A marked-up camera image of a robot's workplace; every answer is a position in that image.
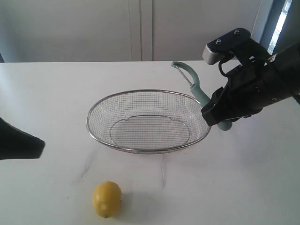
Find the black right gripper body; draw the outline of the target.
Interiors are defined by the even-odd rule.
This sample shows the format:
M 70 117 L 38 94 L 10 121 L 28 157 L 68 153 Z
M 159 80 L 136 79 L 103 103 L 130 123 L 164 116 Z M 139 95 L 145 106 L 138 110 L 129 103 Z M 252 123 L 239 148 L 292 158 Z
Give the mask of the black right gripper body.
M 259 113 L 258 103 L 263 93 L 262 76 L 259 70 L 269 57 L 267 50 L 252 39 L 233 47 L 225 54 L 222 63 L 237 58 L 240 64 L 227 73 L 222 73 L 228 82 L 222 91 L 222 119 L 237 120 Z

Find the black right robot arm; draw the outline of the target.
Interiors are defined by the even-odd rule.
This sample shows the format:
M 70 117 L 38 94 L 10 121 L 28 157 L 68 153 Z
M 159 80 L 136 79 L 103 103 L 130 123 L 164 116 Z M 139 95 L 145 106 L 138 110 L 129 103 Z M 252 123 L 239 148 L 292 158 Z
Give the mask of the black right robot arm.
M 269 56 L 262 53 L 227 73 L 225 87 L 216 90 L 201 110 L 209 126 L 235 122 L 287 98 L 300 101 L 300 44 Z

